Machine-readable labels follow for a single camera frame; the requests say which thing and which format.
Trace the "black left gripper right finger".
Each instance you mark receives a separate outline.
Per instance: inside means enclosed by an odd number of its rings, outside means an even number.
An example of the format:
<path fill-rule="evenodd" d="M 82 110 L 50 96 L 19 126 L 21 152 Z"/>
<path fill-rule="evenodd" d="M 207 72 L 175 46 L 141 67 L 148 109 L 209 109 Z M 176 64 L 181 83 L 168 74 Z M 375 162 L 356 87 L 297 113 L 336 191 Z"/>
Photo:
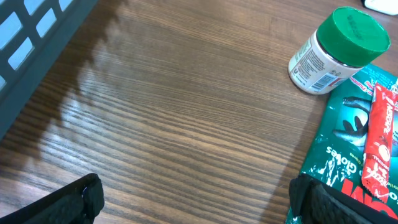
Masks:
<path fill-rule="evenodd" d="M 343 189 L 300 174 L 289 185 L 293 219 L 301 223 L 397 223 L 397 216 L 386 204 L 364 195 L 363 201 L 352 197 L 353 183 L 345 180 Z"/>

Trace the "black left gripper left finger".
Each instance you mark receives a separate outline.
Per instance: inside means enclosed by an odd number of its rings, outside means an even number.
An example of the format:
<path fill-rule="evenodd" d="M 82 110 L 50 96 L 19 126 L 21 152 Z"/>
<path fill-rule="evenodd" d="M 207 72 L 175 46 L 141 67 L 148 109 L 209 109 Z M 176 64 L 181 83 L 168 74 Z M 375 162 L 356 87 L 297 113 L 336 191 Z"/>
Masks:
<path fill-rule="evenodd" d="M 91 224 L 104 207 L 101 179 L 90 173 L 1 218 L 1 224 Z"/>

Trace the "green 3M gloves packet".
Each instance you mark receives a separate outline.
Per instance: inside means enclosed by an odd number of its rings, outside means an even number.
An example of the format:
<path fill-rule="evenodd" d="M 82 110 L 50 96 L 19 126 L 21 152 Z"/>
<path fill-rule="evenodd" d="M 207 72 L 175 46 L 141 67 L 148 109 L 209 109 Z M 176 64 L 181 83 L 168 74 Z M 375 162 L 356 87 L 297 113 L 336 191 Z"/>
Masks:
<path fill-rule="evenodd" d="M 361 183 L 373 89 L 380 84 L 397 91 L 397 77 L 368 65 L 330 94 L 318 132 L 301 168 L 357 200 L 376 214 L 376 223 L 397 222 L 397 131 L 392 133 L 389 199 L 382 202 Z"/>

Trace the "red Nescafe sachet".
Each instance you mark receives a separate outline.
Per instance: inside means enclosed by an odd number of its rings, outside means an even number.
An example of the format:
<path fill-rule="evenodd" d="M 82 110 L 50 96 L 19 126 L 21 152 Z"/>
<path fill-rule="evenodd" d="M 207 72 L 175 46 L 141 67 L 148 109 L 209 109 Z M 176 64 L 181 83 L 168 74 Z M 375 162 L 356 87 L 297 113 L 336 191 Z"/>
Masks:
<path fill-rule="evenodd" d="M 361 182 L 373 196 L 384 203 L 389 198 L 395 103 L 395 93 L 375 84 Z"/>

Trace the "green round lid container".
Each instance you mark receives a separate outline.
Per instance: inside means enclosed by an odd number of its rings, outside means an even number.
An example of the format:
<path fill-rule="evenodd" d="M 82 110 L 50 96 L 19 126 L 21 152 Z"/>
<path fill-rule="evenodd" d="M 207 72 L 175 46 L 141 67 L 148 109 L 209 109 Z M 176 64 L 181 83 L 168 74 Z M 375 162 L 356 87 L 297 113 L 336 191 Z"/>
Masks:
<path fill-rule="evenodd" d="M 301 90 L 323 95 L 386 52 L 390 44 L 385 28 L 369 14 L 339 7 L 290 59 L 289 77 Z"/>

